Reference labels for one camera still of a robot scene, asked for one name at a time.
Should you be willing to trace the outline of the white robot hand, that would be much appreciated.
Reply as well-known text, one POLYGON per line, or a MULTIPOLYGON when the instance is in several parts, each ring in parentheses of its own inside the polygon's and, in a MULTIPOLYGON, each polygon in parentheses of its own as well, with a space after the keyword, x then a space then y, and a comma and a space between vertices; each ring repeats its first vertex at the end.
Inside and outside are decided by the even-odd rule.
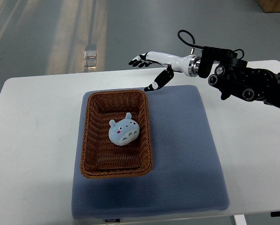
POLYGON ((199 56, 194 54, 179 57, 162 52, 148 52, 136 56, 129 62, 129 65, 139 68, 148 67, 157 63, 165 67, 170 65, 167 66, 148 87, 144 88, 144 91, 154 91, 168 84, 174 77, 174 71, 184 73, 186 76, 197 76, 200 59, 199 56))

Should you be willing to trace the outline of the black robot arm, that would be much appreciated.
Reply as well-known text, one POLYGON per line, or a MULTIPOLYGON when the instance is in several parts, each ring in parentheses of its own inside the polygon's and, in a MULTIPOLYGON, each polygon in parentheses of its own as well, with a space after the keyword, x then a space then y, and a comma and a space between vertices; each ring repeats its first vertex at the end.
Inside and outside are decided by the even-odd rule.
POLYGON ((229 49, 205 46, 202 55, 190 54, 179 57, 162 52, 147 52, 129 62, 134 67, 160 64, 165 67, 145 91, 164 87, 175 72, 189 77, 199 76, 221 92, 221 99, 235 96, 244 101, 262 101, 280 109, 280 73, 267 69, 249 68, 247 61, 237 58, 237 53, 229 49))

